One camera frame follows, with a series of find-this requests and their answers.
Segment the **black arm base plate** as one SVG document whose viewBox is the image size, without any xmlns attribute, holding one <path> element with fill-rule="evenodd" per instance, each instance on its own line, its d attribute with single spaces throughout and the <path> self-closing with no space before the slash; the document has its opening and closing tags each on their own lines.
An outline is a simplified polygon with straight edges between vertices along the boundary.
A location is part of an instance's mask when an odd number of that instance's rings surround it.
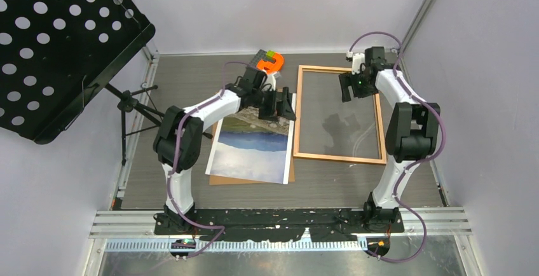
<svg viewBox="0 0 539 276">
<path fill-rule="evenodd" d="M 208 242 L 296 242 L 305 233 L 316 242 L 352 241 L 356 234 L 404 232 L 392 223 L 366 221 L 360 209 L 191 209 L 185 218 L 165 209 L 153 215 L 156 235 L 188 235 Z"/>
</svg>

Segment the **black perforated music stand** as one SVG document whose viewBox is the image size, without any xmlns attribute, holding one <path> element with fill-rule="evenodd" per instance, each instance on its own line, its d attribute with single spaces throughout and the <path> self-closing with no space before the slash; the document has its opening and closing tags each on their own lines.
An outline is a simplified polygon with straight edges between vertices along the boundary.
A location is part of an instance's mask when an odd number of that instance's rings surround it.
<svg viewBox="0 0 539 276">
<path fill-rule="evenodd" d="M 111 85 L 155 32 L 132 0 L 1 0 L 1 127 L 48 144 L 103 89 L 164 125 L 168 114 Z"/>
</svg>

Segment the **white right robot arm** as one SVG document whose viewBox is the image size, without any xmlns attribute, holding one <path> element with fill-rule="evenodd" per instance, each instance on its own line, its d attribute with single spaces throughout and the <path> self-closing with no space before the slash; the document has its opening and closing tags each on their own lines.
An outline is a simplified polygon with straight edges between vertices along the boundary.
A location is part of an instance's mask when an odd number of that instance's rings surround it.
<svg viewBox="0 0 539 276">
<path fill-rule="evenodd" d="M 363 228 L 380 231 L 398 221 L 400 197 L 411 174 L 437 148 L 440 107 L 422 99 L 404 79 L 398 63 L 381 46 L 363 53 L 347 51 L 351 71 L 339 75 L 341 100 L 382 93 L 392 105 L 385 136 L 389 156 L 382 178 L 369 194 L 360 215 Z"/>
</svg>

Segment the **green lego brick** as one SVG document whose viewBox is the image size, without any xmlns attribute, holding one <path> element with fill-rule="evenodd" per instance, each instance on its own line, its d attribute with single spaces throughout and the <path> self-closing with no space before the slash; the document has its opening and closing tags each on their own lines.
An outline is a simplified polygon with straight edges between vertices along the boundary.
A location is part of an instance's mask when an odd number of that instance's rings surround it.
<svg viewBox="0 0 539 276">
<path fill-rule="evenodd" d="M 269 50 L 265 53 L 265 59 L 269 61 L 276 61 L 275 52 L 272 50 Z"/>
</svg>

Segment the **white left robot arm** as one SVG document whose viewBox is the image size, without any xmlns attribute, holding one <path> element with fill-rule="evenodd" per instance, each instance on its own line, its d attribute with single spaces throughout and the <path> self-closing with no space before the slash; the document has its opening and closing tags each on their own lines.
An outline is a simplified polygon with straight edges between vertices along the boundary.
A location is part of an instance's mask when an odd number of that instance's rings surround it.
<svg viewBox="0 0 539 276">
<path fill-rule="evenodd" d="M 191 173 L 199 159 L 206 129 L 248 107 L 258 110 L 260 120 L 294 121 L 292 98 L 288 87 L 277 89 L 276 81 L 265 71 L 248 66 L 243 75 L 232 83 L 223 83 L 210 98 L 185 109 L 169 107 L 153 142 L 164 171 L 167 193 L 163 212 L 155 220 L 180 234 L 189 233 L 194 226 L 201 228 L 190 213 L 194 207 Z"/>
</svg>

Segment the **grey lego baseplate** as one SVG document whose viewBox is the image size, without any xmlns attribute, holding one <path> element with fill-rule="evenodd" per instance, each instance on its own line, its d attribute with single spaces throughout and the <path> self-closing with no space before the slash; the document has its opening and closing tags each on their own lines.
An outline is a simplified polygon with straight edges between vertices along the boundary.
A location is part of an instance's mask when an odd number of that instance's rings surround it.
<svg viewBox="0 0 539 276">
<path fill-rule="evenodd" d="M 253 57 L 252 59 L 250 60 L 249 62 L 249 66 L 250 67 L 257 67 L 258 63 L 260 63 L 260 61 L 268 61 L 270 60 L 270 57 L 267 56 L 267 51 L 265 50 L 259 50 Z"/>
</svg>

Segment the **aluminium rail with ruler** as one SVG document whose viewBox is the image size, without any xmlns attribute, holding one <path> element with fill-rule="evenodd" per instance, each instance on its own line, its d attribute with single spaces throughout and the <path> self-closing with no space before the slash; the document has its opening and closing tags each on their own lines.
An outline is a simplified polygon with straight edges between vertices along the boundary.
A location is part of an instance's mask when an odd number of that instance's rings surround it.
<svg viewBox="0 0 539 276">
<path fill-rule="evenodd" d="M 463 210 L 448 212 L 422 211 L 425 213 L 427 236 L 471 236 L 473 235 L 468 220 L 464 218 Z M 366 251 L 367 247 L 375 246 L 378 240 L 388 238 L 385 233 L 352 233 L 351 240 L 337 241 L 336 233 L 330 233 L 328 241 L 321 241 L 312 235 L 310 228 L 301 234 L 293 234 L 284 242 L 270 242 L 269 239 L 255 242 L 243 239 L 239 242 L 200 240 L 192 235 L 155 235 L 153 214 L 157 211 L 144 213 L 114 213 L 113 211 L 99 212 L 90 231 L 89 239 L 102 242 L 105 251 L 139 251 L 139 252 L 195 252 L 209 245 L 204 252 L 294 252 L 294 251 Z M 412 214 L 404 214 L 404 232 L 392 230 L 391 237 L 420 237 L 421 223 Z"/>
</svg>

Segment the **wooden picture frame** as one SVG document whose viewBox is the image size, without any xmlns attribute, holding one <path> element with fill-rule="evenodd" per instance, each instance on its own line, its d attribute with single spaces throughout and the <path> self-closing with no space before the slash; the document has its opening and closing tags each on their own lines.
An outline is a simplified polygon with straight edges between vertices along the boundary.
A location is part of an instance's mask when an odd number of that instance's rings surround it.
<svg viewBox="0 0 539 276">
<path fill-rule="evenodd" d="M 303 94 L 303 76 L 305 72 L 342 74 L 351 72 L 351 68 L 345 67 L 327 67 L 327 66 L 309 66 L 299 65 L 297 70 L 297 92 L 296 92 L 296 123 L 294 125 L 294 140 L 292 156 L 309 160 L 324 160 L 330 162 L 363 163 L 369 165 L 386 165 L 387 153 L 385 145 L 385 135 L 383 131 L 383 116 L 381 111 L 381 99 L 378 93 L 372 96 L 374 104 L 374 116 L 377 133 L 379 158 L 363 158 L 354 156 L 322 155 L 314 153 L 300 152 L 300 133 L 301 133 L 301 112 L 302 112 L 302 94 Z"/>
</svg>

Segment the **transparent acrylic sheet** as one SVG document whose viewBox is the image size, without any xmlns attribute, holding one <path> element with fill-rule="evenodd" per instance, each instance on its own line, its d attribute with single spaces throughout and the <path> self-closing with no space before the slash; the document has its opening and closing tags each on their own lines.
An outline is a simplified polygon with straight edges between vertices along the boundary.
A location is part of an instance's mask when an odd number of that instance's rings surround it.
<svg viewBox="0 0 539 276">
<path fill-rule="evenodd" d="M 303 76 L 300 152 L 379 158 L 372 96 L 341 101 L 339 74 Z"/>
</svg>

